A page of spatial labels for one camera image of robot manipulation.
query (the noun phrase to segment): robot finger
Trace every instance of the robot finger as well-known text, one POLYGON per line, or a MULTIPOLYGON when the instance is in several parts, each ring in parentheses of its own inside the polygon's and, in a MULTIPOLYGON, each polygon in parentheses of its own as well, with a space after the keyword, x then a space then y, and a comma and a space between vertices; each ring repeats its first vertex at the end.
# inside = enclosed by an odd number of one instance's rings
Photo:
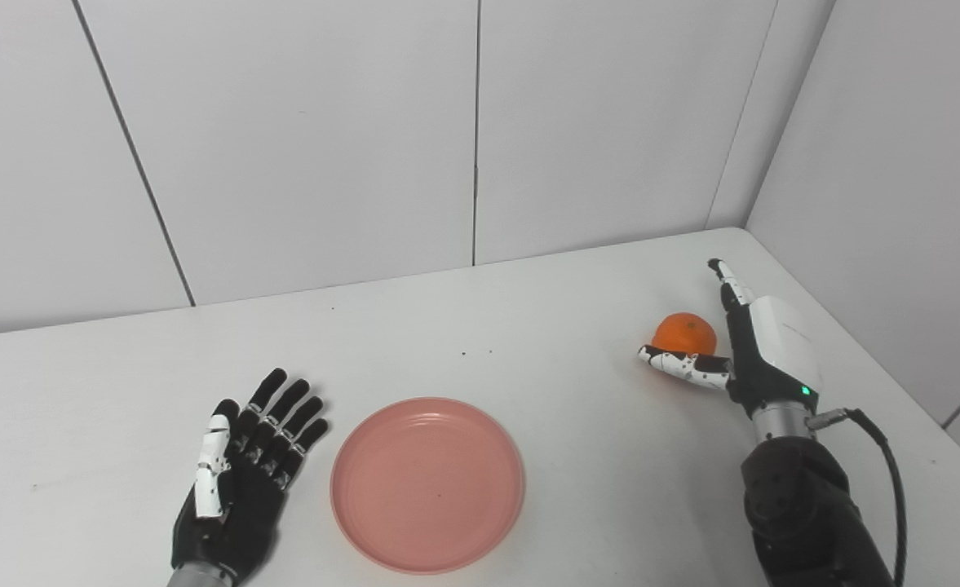
POLYGON ((732 311, 737 306, 747 306, 755 300, 755 294, 741 278, 733 274, 729 265, 722 259, 708 259, 708 267, 715 271, 715 275, 722 282, 723 307, 732 311))
POLYGON ((287 454, 281 460, 281 464, 273 472, 273 480, 278 487, 281 487, 281 490, 286 490, 293 482, 294 476, 302 467, 302 461, 305 461, 305 453, 327 432, 328 427, 327 420, 320 417, 320 419, 309 424, 298 441, 287 451, 287 454))
POLYGON ((263 379, 263 382, 259 383, 259 389, 251 396, 248 408, 241 412, 241 416, 237 418, 237 424, 233 427, 233 440, 229 444, 230 456, 244 450, 244 447, 248 444, 248 439, 251 439, 252 435, 255 434, 255 428, 259 427, 259 422, 263 419, 263 410, 266 409, 267 404, 270 404, 273 394, 281 389, 283 382, 286 382, 286 380, 285 370, 278 367, 271 371, 266 379, 263 379))
POLYGON ((309 393, 309 383, 305 382, 305 379, 297 380, 283 391, 281 398, 270 409, 270 413, 267 413, 266 417, 255 427, 254 434, 248 439, 244 448, 248 461, 252 461, 252 463, 259 461, 263 452, 266 451, 272 439, 281 429, 281 420, 285 419, 290 409, 307 393, 309 393))
POLYGON ((294 415, 287 420, 287 423, 283 425, 281 431, 277 432, 270 446, 268 446, 266 452, 263 453, 261 457, 263 471, 266 471, 269 475, 273 474, 277 466, 281 464, 283 457, 286 456, 287 449, 289 449, 290 445, 294 442, 294 437, 299 435, 299 432, 302 431, 302 428, 305 427, 305 424, 307 424, 309 420, 312 420, 313 416, 320 413, 320 409, 323 408, 323 406, 323 400, 313 396, 305 401, 305 404, 302 404, 300 408, 294 410, 294 415))
POLYGON ((270 409, 270 413, 267 413, 266 420, 272 423, 274 427, 278 427, 281 424, 281 420, 285 419, 287 413, 290 412, 290 409, 308 393, 309 382, 307 382, 307 380, 298 379, 296 382, 290 384, 290 387, 287 387, 285 393, 281 394, 281 398, 278 399, 276 404, 273 405, 273 408, 270 409))
POLYGON ((652 345, 643 345, 639 357, 658 371, 712 390, 726 390, 732 377, 726 357, 666 351, 652 345))
POLYGON ((222 516, 222 501, 219 500, 219 476, 229 468, 226 447, 230 438, 230 422, 241 408, 237 402, 226 399, 216 406, 208 421, 208 431, 201 442, 197 458, 197 478, 193 482, 193 499, 198 518, 222 516))
POLYGON ((270 404, 270 399, 277 390, 281 389, 283 382, 287 380, 287 372, 281 368, 275 368, 259 383, 259 389, 251 396, 248 402, 248 409, 253 409, 256 413, 262 413, 266 405, 270 404))

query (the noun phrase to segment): robotic wrist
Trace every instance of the robotic wrist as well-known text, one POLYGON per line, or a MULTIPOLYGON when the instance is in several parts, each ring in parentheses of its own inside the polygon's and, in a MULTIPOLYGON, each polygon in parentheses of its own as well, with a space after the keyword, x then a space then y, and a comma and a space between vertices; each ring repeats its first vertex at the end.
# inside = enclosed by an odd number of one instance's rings
POLYGON ((233 587, 233 578, 215 565, 195 561, 179 565, 167 587, 233 587))

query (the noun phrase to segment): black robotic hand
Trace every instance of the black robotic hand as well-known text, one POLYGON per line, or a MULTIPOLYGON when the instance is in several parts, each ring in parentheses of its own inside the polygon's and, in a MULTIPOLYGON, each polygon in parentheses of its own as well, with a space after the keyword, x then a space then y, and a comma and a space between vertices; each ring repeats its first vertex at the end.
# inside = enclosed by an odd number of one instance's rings
POLYGON ((303 379, 287 386, 266 412, 286 379, 285 371, 275 369, 261 382, 247 408, 241 411, 237 402, 226 399, 215 409, 201 449, 197 483, 175 523, 171 567, 176 576, 171 584, 196 584, 176 580, 180 571, 192 567, 237 587, 270 553, 287 487, 309 447, 327 431, 322 417, 307 427, 323 408, 320 398, 309 398, 292 413, 309 392, 303 379), (216 494, 216 499, 208 501, 204 493, 216 494))

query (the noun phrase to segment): cable connector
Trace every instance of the cable connector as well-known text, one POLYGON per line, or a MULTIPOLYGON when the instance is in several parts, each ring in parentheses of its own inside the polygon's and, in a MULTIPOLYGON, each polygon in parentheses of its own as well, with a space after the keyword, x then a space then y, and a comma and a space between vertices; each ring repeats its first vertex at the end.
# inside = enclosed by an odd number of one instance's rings
POLYGON ((816 432, 824 430, 833 424, 838 424, 849 417, 849 410, 845 408, 831 409, 829 412, 818 413, 818 415, 807 420, 809 430, 816 432))

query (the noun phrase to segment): black cable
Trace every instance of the black cable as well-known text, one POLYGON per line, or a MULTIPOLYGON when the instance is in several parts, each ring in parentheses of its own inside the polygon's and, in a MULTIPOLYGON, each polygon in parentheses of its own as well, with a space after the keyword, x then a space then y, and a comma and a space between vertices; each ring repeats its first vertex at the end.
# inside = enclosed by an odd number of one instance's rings
POLYGON ((904 497, 904 484, 900 481, 900 467, 897 467, 893 450, 889 447, 886 435, 860 409, 845 409, 846 417, 853 420, 874 442, 882 449, 889 467, 889 476, 893 480, 893 499, 896 504, 896 564, 893 568, 893 584, 901 587, 904 584, 905 566, 908 562, 908 504, 904 497))

